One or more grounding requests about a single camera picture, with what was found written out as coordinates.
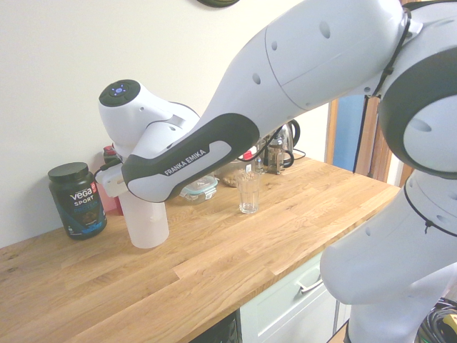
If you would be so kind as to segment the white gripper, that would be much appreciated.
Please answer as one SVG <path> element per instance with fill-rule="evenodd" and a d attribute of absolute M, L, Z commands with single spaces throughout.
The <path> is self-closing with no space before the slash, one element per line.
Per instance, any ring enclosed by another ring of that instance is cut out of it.
<path fill-rule="evenodd" d="M 95 180 L 101 184 L 109 197 L 118 197 L 127 192 L 120 166 L 111 166 L 108 169 L 96 172 Z"/>

